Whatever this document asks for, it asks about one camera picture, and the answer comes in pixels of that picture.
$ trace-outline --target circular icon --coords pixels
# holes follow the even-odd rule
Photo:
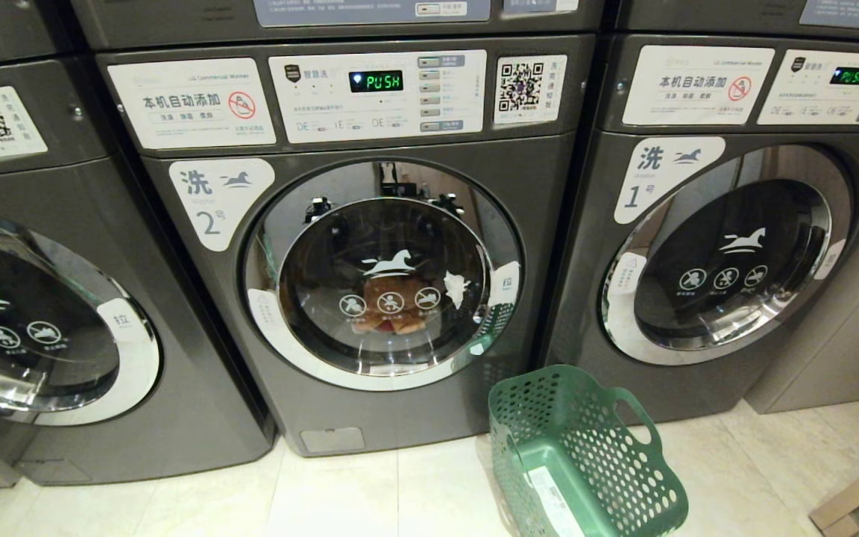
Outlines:
[[[44,345],[51,345],[62,340],[61,330],[58,330],[54,324],[45,321],[28,323],[25,330],[32,339]]]
[[[257,113],[254,100],[245,92],[233,92],[227,98],[227,106],[231,107],[231,113],[241,119],[251,119]]]
[[[678,281],[678,286],[684,290],[695,290],[702,286],[702,284],[705,284],[705,280],[707,279],[707,272],[700,268],[692,268],[691,271],[682,274],[682,278]]]
[[[17,333],[14,333],[7,327],[0,326],[0,347],[3,347],[3,349],[14,349],[21,343],[22,340],[18,339]]]
[[[416,292],[416,296],[413,297],[416,302],[416,307],[420,310],[431,310],[439,304],[439,299],[441,298],[439,290],[436,288],[423,288]]]
[[[737,282],[737,276],[740,276],[740,272],[734,266],[723,269],[715,276],[715,289],[727,289],[733,286]]]
[[[367,312],[367,301],[360,295],[345,295],[340,299],[340,310],[347,317],[359,317]]]
[[[757,265],[751,268],[747,276],[744,276],[744,285],[749,286],[749,288],[756,286],[764,279],[764,276],[767,276],[767,265]]]
[[[398,292],[385,292],[376,300],[376,306],[383,313],[396,313],[403,309],[403,296]]]

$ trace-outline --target stacked dryer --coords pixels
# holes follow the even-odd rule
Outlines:
[[[291,448],[487,430],[532,366],[600,2],[75,7],[158,47],[99,65]],[[230,40],[260,44],[187,47]]]
[[[266,408],[68,35],[52,4],[0,2],[0,456],[42,485],[259,458]]]
[[[547,361],[630,389],[659,421],[722,412],[859,245],[859,14],[613,8],[631,33],[600,58]]]

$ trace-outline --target green laundry basket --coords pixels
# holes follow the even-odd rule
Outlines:
[[[638,414],[651,442],[629,432],[618,401]],[[556,365],[499,382],[488,407],[492,469],[524,537],[654,536],[685,522],[685,489],[627,390]]]

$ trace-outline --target gray washing machine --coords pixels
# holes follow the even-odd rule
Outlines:
[[[40,485],[258,459],[265,405],[85,71],[74,58],[0,67],[0,456]]]
[[[658,421],[725,411],[859,244],[859,45],[636,34],[604,59],[547,361]]]
[[[487,429],[534,363],[593,41],[99,55],[297,453]]]
[[[603,0],[72,0],[72,4],[89,44],[103,51],[330,37],[589,31],[599,27]]]
[[[620,31],[775,34],[859,40],[859,2],[737,0],[616,0],[607,7]]]

